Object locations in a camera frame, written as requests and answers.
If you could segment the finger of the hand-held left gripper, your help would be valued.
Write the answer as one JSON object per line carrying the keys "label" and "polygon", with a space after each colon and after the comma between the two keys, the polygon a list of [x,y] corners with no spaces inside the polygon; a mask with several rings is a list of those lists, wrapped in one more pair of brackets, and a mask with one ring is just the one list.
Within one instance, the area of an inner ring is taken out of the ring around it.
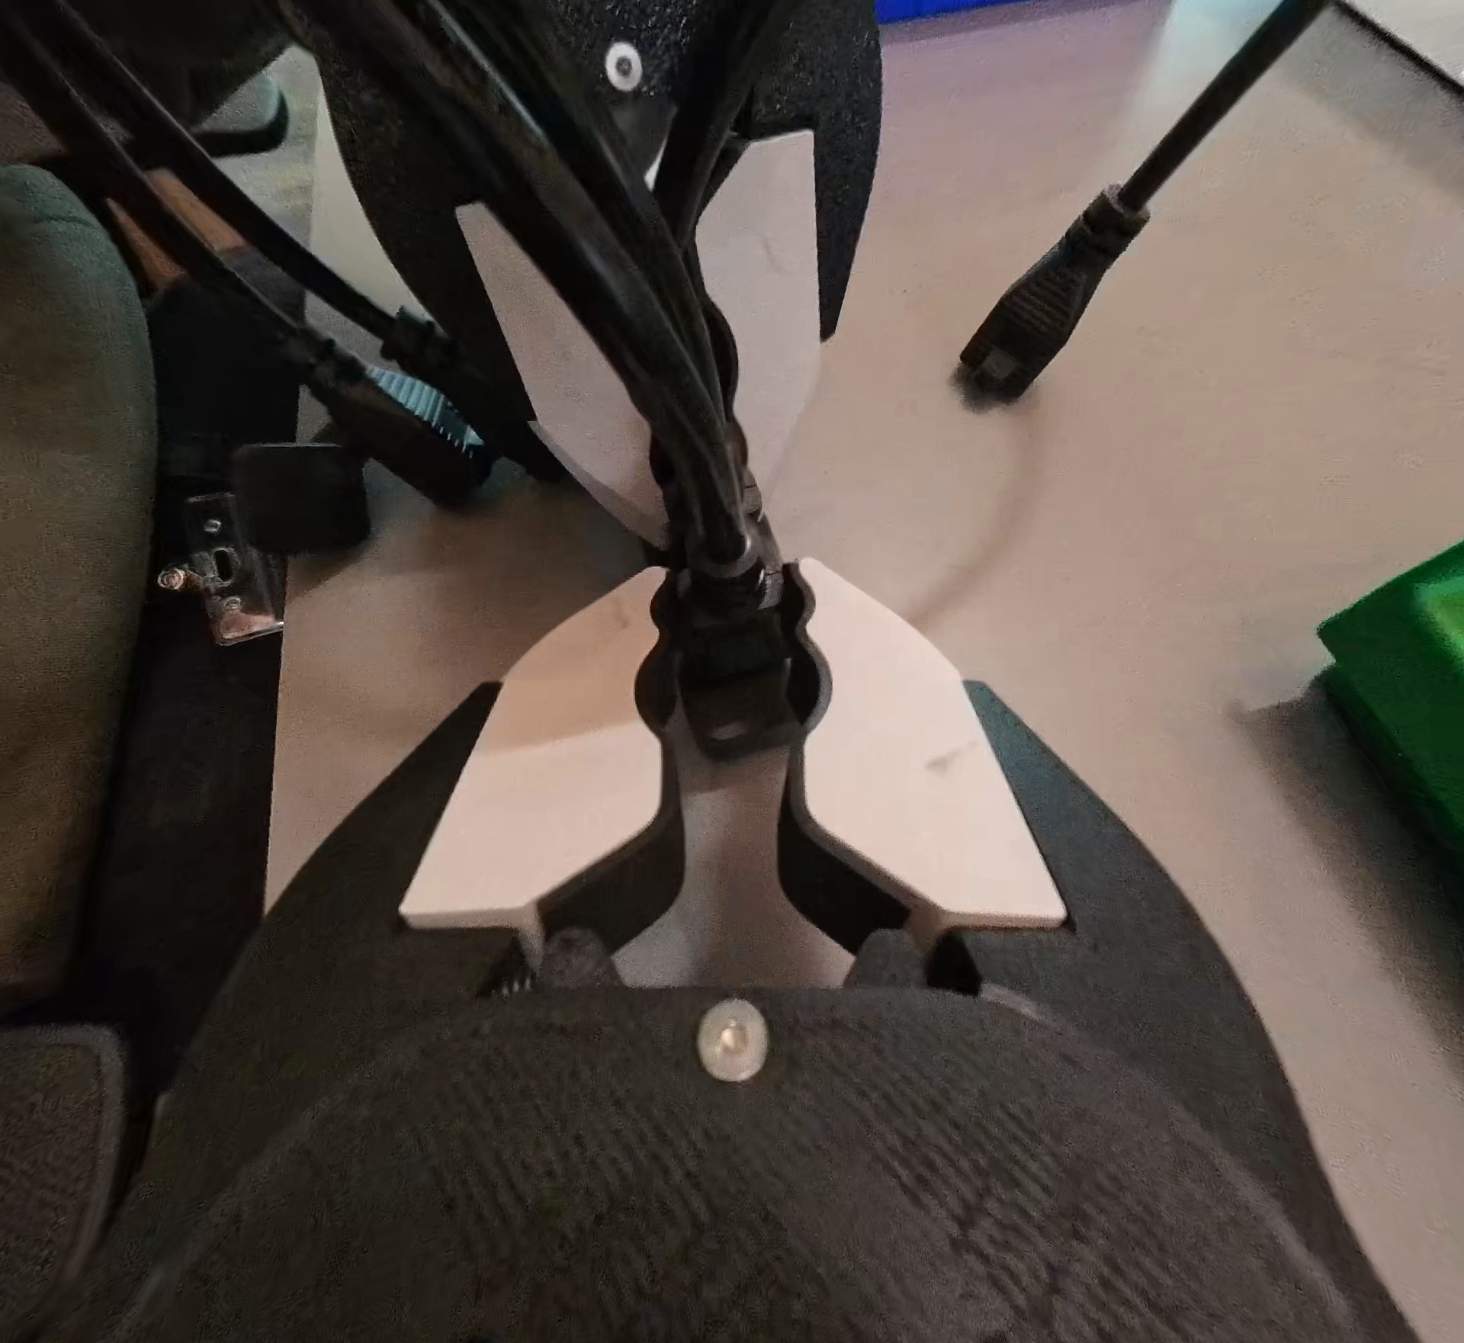
{"label": "finger of the hand-held left gripper", "polygon": [[816,137],[745,147],[697,229],[703,279],[739,352],[733,411],[770,493],[821,369]]}
{"label": "finger of the hand-held left gripper", "polygon": [[586,327],[496,216],[462,204],[458,225],[530,399],[530,428],[624,528],[668,549],[651,428]]}

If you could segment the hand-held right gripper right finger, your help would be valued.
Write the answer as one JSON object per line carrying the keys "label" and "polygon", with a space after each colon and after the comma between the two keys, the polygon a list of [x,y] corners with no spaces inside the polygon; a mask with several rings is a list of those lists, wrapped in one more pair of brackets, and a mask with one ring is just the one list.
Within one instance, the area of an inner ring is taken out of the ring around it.
{"label": "hand-held right gripper right finger", "polygon": [[816,667],[781,885],[819,929],[1059,929],[1068,906],[957,667],[816,558],[789,568]]}

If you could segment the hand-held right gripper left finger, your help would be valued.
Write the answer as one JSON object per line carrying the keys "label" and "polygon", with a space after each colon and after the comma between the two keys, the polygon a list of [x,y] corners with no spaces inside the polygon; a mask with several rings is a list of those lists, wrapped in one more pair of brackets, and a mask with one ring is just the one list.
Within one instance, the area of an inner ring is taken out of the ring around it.
{"label": "hand-held right gripper left finger", "polygon": [[647,568],[496,686],[400,916],[414,929],[647,931],[682,893],[676,671]]}

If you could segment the black square block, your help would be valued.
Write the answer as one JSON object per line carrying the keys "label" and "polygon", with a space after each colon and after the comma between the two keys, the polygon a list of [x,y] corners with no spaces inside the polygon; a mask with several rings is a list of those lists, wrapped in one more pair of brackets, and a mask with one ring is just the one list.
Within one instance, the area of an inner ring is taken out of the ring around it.
{"label": "black square block", "polygon": [[245,541],[264,552],[343,552],[372,533],[364,457],[331,440],[236,447],[232,491]]}

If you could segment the green box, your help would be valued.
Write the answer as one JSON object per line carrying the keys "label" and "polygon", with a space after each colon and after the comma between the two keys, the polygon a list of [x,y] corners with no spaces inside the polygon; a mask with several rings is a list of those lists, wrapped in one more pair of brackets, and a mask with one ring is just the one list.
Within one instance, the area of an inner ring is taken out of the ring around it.
{"label": "green box", "polygon": [[1405,816],[1462,862],[1462,545],[1323,619],[1323,686]]}

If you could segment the olive green fabric chair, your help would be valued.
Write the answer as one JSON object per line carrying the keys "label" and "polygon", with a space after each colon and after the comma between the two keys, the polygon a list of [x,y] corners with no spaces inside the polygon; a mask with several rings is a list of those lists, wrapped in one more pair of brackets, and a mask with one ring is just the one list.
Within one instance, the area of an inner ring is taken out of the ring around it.
{"label": "olive green fabric chair", "polygon": [[153,350],[132,271],[39,166],[2,170],[2,992],[63,981],[153,539]]}

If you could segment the metal clamp bracket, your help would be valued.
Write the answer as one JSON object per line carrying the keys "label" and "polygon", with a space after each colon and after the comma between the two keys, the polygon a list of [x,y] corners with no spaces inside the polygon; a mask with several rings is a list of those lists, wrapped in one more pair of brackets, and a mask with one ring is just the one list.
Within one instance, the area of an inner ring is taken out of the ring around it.
{"label": "metal clamp bracket", "polygon": [[192,495],[182,505],[186,552],[155,574],[165,595],[199,600],[217,646],[284,633],[284,560],[247,539],[232,491]]}

